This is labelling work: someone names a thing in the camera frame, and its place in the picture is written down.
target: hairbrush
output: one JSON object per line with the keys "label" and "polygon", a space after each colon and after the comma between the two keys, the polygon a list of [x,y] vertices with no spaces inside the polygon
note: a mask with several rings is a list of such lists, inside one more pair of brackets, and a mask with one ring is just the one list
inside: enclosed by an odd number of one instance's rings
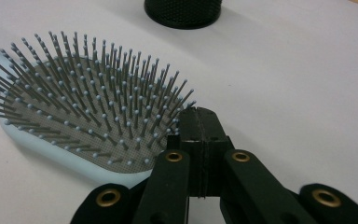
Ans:
{"label": "hairbrush", "polygon": [[177,115],[196,103],[186,103],[193,90],[182,97],[187,81],[176,86],[179,72],[169,77],[169,64],[158,72],[150,55],[141,60],[141,52],[105,40],[97,50],[95,37],[89,46],[77,33],[70,46],[64,32],[48,33],[52,49],[34,35],[43,57],[25,38],[26,51],[11,44],[16,60],[1,49],[2,128],[17,144],[97,183],[132,188],[150,175],[166,136],[179,133]]}

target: white surface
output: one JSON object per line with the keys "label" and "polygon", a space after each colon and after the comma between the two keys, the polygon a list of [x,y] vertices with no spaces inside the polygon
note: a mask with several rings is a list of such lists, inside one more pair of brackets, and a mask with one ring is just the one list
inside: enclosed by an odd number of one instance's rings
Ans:
{"label": "white surface", "polygon": [[[0,1],[0,48],[21,37],[34,44],[34,33],[48,40],[49,30],[170,63],[234,145],[287,188],[319,182],[358,202],[358,5],[227,0],[215,24],[182,31],[151,21],[143,1]],[[95,187],[14,146],[0,128],[0,223],[69,223]],[[223,223],[217,202],[192,200],[189,223]]]}

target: brush bristle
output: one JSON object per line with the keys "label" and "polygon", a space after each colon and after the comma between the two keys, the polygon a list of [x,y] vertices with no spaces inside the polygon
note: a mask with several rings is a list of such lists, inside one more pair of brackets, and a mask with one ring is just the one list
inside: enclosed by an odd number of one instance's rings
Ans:
{"label": "brush bristle", "polygon": [[158,73],[158,59],[141,61],[141,52],[108,48],[105,41],[97,51],[95,37],[89,49],[86,35],[80,47],[77,33],[70,48],[65,33],[62,42],[49,35],[54,49],[35,35],[45,60],[25,38],[32,60],[13,43],[20,63],[1,49],[11,71],[0,64],[0,118],[108,171],[152,169],[166,135],[178,134],[176,116],[193,92],[180,96],[186,80],[176,87],[179,73],[167,78],[170,65]]}

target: black plastic part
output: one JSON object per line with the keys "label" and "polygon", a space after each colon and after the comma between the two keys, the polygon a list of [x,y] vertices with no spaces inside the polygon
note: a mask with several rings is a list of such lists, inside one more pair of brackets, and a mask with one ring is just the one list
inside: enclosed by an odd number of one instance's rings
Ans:
{"label": "black plastic part", "polygon": [[185,151],[191,158],[190,196],[219,196],[223,156],[234,146],[212,110],[190,107],[180,113],[179,120],[181,134],[168,140],[167,149]]}
{"label": "black plastic part", "polygon": [[241,206],[249,223],[317,223],[252,153],[228,151],[224,172],[227,184],[221,195],[225,200],[221,209],[231,223],[243,223],[233,222],[238,218],[227,211],[231,203]]}
{"label": "black plastic part", "polygon": [[160,153],[132,224],[186,224],[189,168],[185,152]]}
{"label": "black plastic part", "polygon": [[299,200],[320,223],[358,223],[358,204],[340,191],[326,185],[304,186]]}
{"label": "black plastic part", "polygon": [[145,0],[145,11],[154,21],[176,29],[198,29],[220,16],[222,0]]}
{"label": "black plastic part", "polygon": [[[132,189],[117,184],[106,184],[93,190],[86,200],[79,206],[72,218],[71,224],[128,224],[145,189],[147,179]],[[116,203],[109,206],[100,206],[97,199],[105,190],[114,189],[118,194],[106,193],[103,202],[114,200]]]}

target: black cylindrical container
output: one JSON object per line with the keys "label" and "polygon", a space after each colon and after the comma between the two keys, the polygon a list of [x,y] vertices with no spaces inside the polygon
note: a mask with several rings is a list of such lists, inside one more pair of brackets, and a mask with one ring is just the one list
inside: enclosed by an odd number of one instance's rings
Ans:
{"label": "black cylindrical container", "polygon": [[197,29],[219,18],[222,0],[145,0],[154,21],[177,29]]}

